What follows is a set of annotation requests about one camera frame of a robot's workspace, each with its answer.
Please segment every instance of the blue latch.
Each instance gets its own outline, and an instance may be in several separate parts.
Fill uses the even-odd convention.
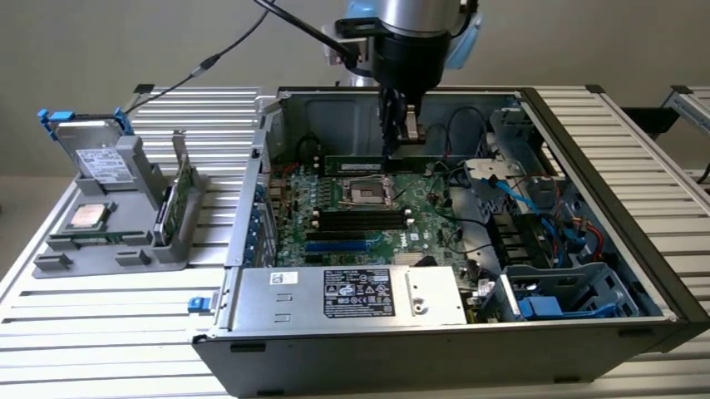
[[[49,133],[49,138],[53,141],[56,141],[56,134],[54,134],[54,131],[52,130],[52,126],[49,125],[49,111],[40,110],[36,113],[36,117],[40,120],[40,125],[42,125],[44,130]]]
[[[188,313],[211,313],[212,309],[209,304],[212,302],[211,298],[195,297],[189,299],[187,303],[187,312]]]
[[[119,125],[121,125],[123,132],[125,135],[133,135],[133,127],[131,126],[131,121],[128,120],[128,116],[125,115],[125,112],[123,112],[123,109],[117,107],[113,112],[113,118],[116,122],[119,122]]]
[[[74,119],[73,111],[56,111],[49,117],[49,122],[68,122]]]
[[[527,297],[518,301],[520,314],[527,320],[559,320],[564,318],[608,318],[615,315],[615,303],[607,303],[596,310],[563,312],[555,297]]]

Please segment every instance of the slotted metal surface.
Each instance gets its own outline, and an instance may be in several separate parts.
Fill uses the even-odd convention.
[[[663,106],[671,107],[710,138],[710,87],[672,86]]]
[[[664,251],[696,298],[710,310],[707,212],[644,147],[632,131],[582,87],[540,89],[570,133]],[[187,147],[212,176],[200,212],[191,267],[180,272],[34,280],[17,262],[0,284],[9,287],[0,314],[0,397],[203,398],[227,394],[187,345],[185,328],[209,317],[187,315],[187,300],[216,289],[240,193],[244,158],[253,133],[252,89],[177,91],[140,109],[136,133],[164,170],[172,129],[187,129]],[[68,202],[73,188],[56,207]],[[29,245],[28,259],[36,246]],[[710,395],[710,333],[668,354],[647,354],[618,366],[592,384],[407,392],[392,398],[622,398]],[[483,364],[471,365],[471,372]]]

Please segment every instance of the blue ram slot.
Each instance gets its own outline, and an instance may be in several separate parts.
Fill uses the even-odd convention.
[[[340,243],[308,243],[307,252],[364,252],[367,241],[344,241]]]

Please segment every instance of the black cable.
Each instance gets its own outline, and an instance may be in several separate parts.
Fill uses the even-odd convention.
[[[463,25],[460,29],[458,30],[456,34],[451,36],[452,39],[462,36],[463,33],[468,30],[470,25],[470,19],[474,17],[474,12],[471,10],[466,10],[466,19],[463,20]]]
[[[451,235],[448,236],[448,238],[446,239],[446,248],[447,248],[454,254],[462,254],[462,255],[466,255],[466,254],[470,254],[471,252],[480,251],[483,248],[492,247],[492,244],[491,244],[491,243],[487,243],[487,244],[482,245],[482,246],[478,247],[478,248],[470,249],[468,251],[458,251],[458,250],[455,250],[455,249],[451,247],[451,237],[452,237],[452,236],[454,236],[454,234],[451,234]]]
[[[476,12],[478,12],[478,0],[470,0],[468,4],[466,5],[466,19],[463,20],[463,25],[458,29],[456,34],[451,36],[452,39],[463,35],[466,30],[468,29],[470,20],[474,17],[474,14]]]
[[[696,183],[702,185],[702,183],[706,181],[707,176],[710,175],[710,163],[707,163],[706,171],[703,172],[700,178],[698,179]]]
[[[351,69],[357,66],[357,55],[341,44],[332,40],[321,31],[297,19],[287,10],[271,4],[267,0],[253,0],[267,11],[272,12],[276,17],[293,25],[300,31],[315,40],[325,44],[343,57],[345,68]]]
[[[452,172],[456,172],[458,170],[460,170],[462,168],[456,168],[454,169],[452,171],[448,172],[448,175],[452,173]],[[439,175],[435,179],[434,179],[434,183],[431,183],[431,187],[429,187],[429,193],[434,191],[434,186],[436,185],[436,182],[438,180],[442,178],[442,176]],[[475,219],[466,219],[466,218],[458,218],[455,216],[448,216],[447,214],[443,214],[438,209],[436,209],[436,204],[431,204],[431,208],[434,209],[434,213],[438,214],[442,218],[447,219],[448,221],[451,222],[471,222],[474,224],[478,224],[479,226],[482,227],[486,227],[486,223],[483,223],[482,221],[479,220],[475,220]]]
[[[300,146],[307,142],[312,141],[315,142],[315,145],[320,149],[320,140],[315,135],[304,135],[299,138],[299,141],[296,141],[296,154],[295,154],[295,160],[300,163]]]
[[[247,31],[244,32],[244,34],[240,36],[239,39],[236,39],[232,44],[229,44],[224,50],[221,50],[220,52],[217,52],[216,54],[213,54],[212,56],[209,56],[208,58],[205,58],[201,62],[200,62],[200,66],[197,66],[195,68],[195,70],[192,72],[189,72],[189,75],[187,75],[187,77],[179,81],[177,83],[175,83],[168,89],[165,89],[164,91],[161,91],[160,93],[157,93],[155,96],[147,98],[145,100],[137,102],[136,104],[133,104],[128,110],[125,111],[125,113],[131,113],[132,111],[135,111],[139,107],[144,106],[145,104],[148,104],[151,101],[155,101],[157,100],[160,97],[165,96],[171,91],[173,91],[175,89],[177,89],[180,86],[183,86],[185,83],[188,83],[191,80],[193,80],[199,75],[201,75],[205,71],[209,70],[209,68],[213,67],[213,65],[217,63],[217,61],[220,60],[221,56],[224,56],[228,52],[231,52],[233,50],[235,47],[237,47],[243,41],[245,41],[245,39],[252,35],[253,31],[256,30],[256,28],[260,26],[260,24],[264,22],[264,19],[267,19],[267,15],[268,15],[268,11],[264,11],[259,17],[259,19],[256,20],[256,22],[253,23],[252,27],[249,27],[247,29]]]
[[[478,117],[480,118],[480,129],[479,129],[479,139],[478,139],[478,145],[476,145],[476,150],[478,150],[478,147],[480,147],[480,143],[483,142],[484,140],[484,136],[486,136],[486,116],[483,116],[483,113],[480,112],[480,110],[478,108],[475,108],[474,106],[462,106],[460,108],[458,108],[454,113],[451,114],[451,117],[448,118],[448,122],[446,124],[446,144],[444,144],[444,148],[443,148],[443,151],[444,153],[448,155],[452,151],[452,146],[451,146],[451,125],[454,123],[454,118],[456,118],[456,115],[459,112],[462,111],[474,111],[476,114],[478,114]]]
[[[135,111],[136,108],[144,106],[145,104],[148,104],[151,101],[153,100],[157,100],[160,97],[165,96],[171,91],[173,91],[177,87],[180,87],[181,85],[184,85],[185,83],[188,83],[189,81],[192,81],[195,79],[195,76],[192,74],[187,75],[187,77],[179,81],[177,83],[175,83],[168,89],[163,90],[160,93],[157,93],[155,96],[147,98],[145,100],[143,100],[141,102],[137,102],[133,104],[133,106],[131,106],[125,113],[129,114],[131,112]]]

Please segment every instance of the sticker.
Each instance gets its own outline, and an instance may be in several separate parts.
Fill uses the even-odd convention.
[[[340,170],[380,170],[380,164],[341,164]]]
[[[271,273],[268,283],[271,285],[297,284],[299,272]]]
[[[103,185],[133,181],[131,171],[113,148],[76,150],[76,154],[81,158],[88,172]]]
[[[388,269],[325,270],[323,281],[323,314],[328,318],[395,316]]]

